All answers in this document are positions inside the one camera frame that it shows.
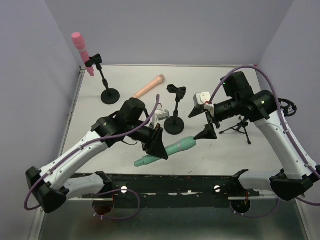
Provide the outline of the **teal toy microphone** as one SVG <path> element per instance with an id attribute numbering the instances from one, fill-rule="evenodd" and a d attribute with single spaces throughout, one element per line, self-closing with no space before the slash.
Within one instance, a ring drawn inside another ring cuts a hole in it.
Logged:
<path id="1" fill-rule="evenodd" d="M 185 138 L 180 139 L 176 143 L 173 143 L 165 148 L 165 151 L 167 155 L 170 157 L 174 154 L 184 152 L 187 150 L 190 150 L 191 148 L 195 147 L 197 145 L 197 141 L 194 139 L 193 136 L 188 136 Z M 156 156 L 151 156 L 151 155 L 145 155 L 139 160 L 136 160 L 134 162 L 135 167 L 142 167 L 146 165 L 150 165 L 152 163 L 155 163 L 162 158 L 156 157 Z"/>

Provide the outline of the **black round-base mic stand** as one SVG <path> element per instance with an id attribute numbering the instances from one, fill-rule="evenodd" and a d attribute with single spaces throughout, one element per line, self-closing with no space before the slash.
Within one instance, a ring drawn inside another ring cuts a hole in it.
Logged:
<path id="1" fill-rule="evenodd" d="M 102 84 L 105 87 L 105 90 L 100 95 L 100 99 L 106 105 L 113 105 L 119 101 L 120 93 L 114 88 L 109 88 L 108 81 L 105 78 L 103 71 L 102 71 L 102 66 L 101 66 L 102 62 L 103 62 L 103 60 L 102 60 L 101 55 L 96 54 L 94 56 L 90 56 L 89 60 L 86 61 L 84 64 L 85 64 L 87 71 L 90 70 L 93 67 L 93 65 L 96 66 L 96 69 L 100 73 L 100 76 L 102 79 Z"/>

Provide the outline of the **pink toy microphone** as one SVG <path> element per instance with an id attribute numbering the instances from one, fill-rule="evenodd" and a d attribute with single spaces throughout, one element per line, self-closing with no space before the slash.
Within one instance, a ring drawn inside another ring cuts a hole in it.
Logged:
<path id="1" fill-rule="evenodd" d="M 94 68 L 92 66 L 86 65 L 86 63 L 90 60 L 90 56 L 87 51 L 87 46 L 86 46 L 86 42 L 84 40 L 84 37 L 82 36 L 82 34 L 80 32 L 74 32 L 71 35 L 71 39 L 72 39 L 73 45 L 78 50 L 79 55 L 80 55 L 83 63 L 85 64 L 85 67 L 86 67 L 88 74 L 91 77 L 94 77 L 95 76 Z"/>

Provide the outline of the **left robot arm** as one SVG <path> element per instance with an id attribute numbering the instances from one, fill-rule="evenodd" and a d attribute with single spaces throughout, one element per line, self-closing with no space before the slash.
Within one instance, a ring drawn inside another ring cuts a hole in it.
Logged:
<path id="1" fill-rule="evenodd" d="M 29 168 L 25 173 L 29 192 L 24 200 L 24 208 L 31 210 L 28 206 L 30 196 L 35 197 L 39 207 L 46 213 L 52 213 L 69 199 L 100 194 L 109 184 L 104 173 L 96 172 L 77 178 L 73 174 L 125 137 L 141 142 L 142 150 L 148 155 L 168 159 L 162 139 L 163 128 L 159 124 L 154 127 L 147 125 L 151 114 L 145 121 L 140 121 L 145 112 L 146 105 L 141 100 L 130 98 L 119 111 L 99 118 L 90 131 L 59 158 L 41 168 Z"/>

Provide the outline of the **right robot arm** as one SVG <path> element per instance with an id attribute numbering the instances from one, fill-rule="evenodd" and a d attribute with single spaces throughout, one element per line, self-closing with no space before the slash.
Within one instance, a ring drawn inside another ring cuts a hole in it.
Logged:
<path id="1" fill-rule="evenodd" d="M 234 177 L 236 188 L 241 190 L 264 190 L 274 192 L 280 199 L 290 201 L 307 192 L 319 180 L 320 167 L 304 151 L 278 110 L 277 98 L 268 90 L 254 93 L 245 74 L 241 71 L 222 79 L 222 86 L 229 100 L 213 104 L 209 92 L 193 96 L 193 118 L 206 114 L 207 124 L 194 139 L 217 139 L 215 128 L 234 116 L 243 116 L 253 123 L 265 136 L 277 155 L 280 172 L 254 172 L 242 170 Z"/>

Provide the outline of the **black tripod mic stand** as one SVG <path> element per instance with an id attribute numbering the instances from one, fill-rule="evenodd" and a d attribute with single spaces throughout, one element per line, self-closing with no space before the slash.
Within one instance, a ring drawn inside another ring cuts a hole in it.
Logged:
<path id="1" fill-rule="evenodd" d="M 249 135 L 248 135 L 248 132 L 247 132 L 247 126 L 249 125 L 249 122 L 248 122 L 248 118 L 247 117 L 244 117 L 242 118 L 241 116 L 238 118 L 240 120 L 240 122 L 238 122 L 236 125 L 234 126 L 231 126 L 225 130 L 222 130 L 219 132 L 219 134 L 224 134 L 225 132 L 227 131 L 230 131 L 230 130 L 233 130 L 237 133 L 240 133 L 240 134 L 243 134 L 246 136 L 246 139 L 247 139 L 247 143 L 249 145 L 251 145 L 251 141 L 250 141 L 250 138 L 249 138 Z"/>

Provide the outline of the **peach toy microphone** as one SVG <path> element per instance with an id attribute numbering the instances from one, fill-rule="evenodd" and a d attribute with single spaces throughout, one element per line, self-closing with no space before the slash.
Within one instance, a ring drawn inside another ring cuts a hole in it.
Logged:
<path id="1" fill-rule="evenodd" d="M 150 83 L 148 83 L 146 86 L 144 86 L 142 89 L 137 91 L 132 97 L 139 99 L 144 94 L 155 88 L 156 86 L 162 84 L 165 80 L 165 76 L 163 74 L 160 74 L 156 76 Z"/>

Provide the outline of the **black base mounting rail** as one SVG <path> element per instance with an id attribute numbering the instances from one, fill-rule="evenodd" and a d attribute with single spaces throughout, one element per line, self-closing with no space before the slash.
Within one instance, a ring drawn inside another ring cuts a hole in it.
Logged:
<path id="1" fill-rule="evenodd" d="M 133 209 L 137 206 L 149 209 L 166 208 L 226 208 L 229 199 L 244 200 L 258 197 L 255 190 L 244 189 L 234 176 L 201 175 L 143 175 L 108 174 L 98 171 L 96 176 L 102 181 L 102 188 L 86 186 L 74 191 L 72 186 L 81 180 L 93 183 L 89 173 L 75 173 L 62 188 L 67 198 L 82 197 L 93 199 L 114 199 L 115 207 Z"/>

